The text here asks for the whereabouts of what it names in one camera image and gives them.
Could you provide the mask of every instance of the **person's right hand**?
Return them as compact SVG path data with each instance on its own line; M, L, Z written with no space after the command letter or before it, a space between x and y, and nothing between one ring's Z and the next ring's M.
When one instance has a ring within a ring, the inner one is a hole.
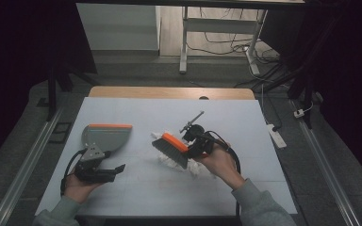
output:
M213 152L209 156L195 158L195 161L205 165L211 173L222 178L234 190L245 183L243 177L236 170L232 156L218 144L213 145Z

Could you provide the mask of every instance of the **metal rail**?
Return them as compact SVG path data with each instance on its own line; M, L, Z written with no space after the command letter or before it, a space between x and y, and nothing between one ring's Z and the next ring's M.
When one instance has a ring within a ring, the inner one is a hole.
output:
M63 112L63 108L67 103L68 94L63 95L63 100L60 100L58 111L53 116L52 120L47 121L42 127L36 141L34 142L31 150L29 151L25 161L20 167L19 171L16 174L13 182L11 183L8 191L0 203L0 225L6 225L10 215L20 199L20 196L25 189L25 185L31 176L32 171L37 165L38 160L42 154L45 145L52 134L52 131L55 129L55 125L58 122L58 119Z
M293 110L296 110L296 106L293 101L289 101L289 103L291 104ZM331 164L328 162L328 159L324 151L322 150L322 147L318 142L314 131L312 129L309 129L306 123L302 120L299 120L299 124L310 146L310 149L314 157L316 158L317 165L321 170L325 182L328 184L328 187L337 202L340 213L345 219L346 225L360 226L360 221L349 201L349 198L346 195L346 192L343 189L342 185L339 183L339 180L337 179L331 167Z

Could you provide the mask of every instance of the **white device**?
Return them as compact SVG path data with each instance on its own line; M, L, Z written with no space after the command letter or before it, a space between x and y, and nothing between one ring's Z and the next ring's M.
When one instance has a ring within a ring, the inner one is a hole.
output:
M304 115L304 111L302 109L294 111L293 115L295 116L295 118L301 118Z
M273 124L268 124L267 128L269 129L269 133L270 133L270 136L272 138L272 141L274 141L277 148L285 148L285 147L287 147L287 144L282 139L280 133L278 133L278 131L273 131L272 130L272 128L274 128Z

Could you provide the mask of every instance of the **white tabletop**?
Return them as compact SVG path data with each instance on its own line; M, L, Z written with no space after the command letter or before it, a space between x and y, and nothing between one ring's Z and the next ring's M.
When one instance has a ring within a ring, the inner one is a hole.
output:
M288 185L273 148L258 101L86 98L69 135L58 165L45 190L36 215L52 210L60 200L59 185L71 157L83 149L81 133L91 123L129 123L127 143L105 159L102 169L126 164L113 183L94 190L78 214L98 217L234 216L231 188L206 169L197 178L171 169L157 160L152 132L173 132L201 110L195 123L232 144L239 156L241 174L260 190L269 190L290 214L296 214Z

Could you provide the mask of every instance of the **black curtain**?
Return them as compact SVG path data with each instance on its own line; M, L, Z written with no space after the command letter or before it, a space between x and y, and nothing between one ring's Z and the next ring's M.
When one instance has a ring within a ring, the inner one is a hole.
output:
M22 115L29 90L62 63L96 73L75 3L0 0L0 147Z
M362 1L351 1L323 46L315 89L321 113L362 165Z

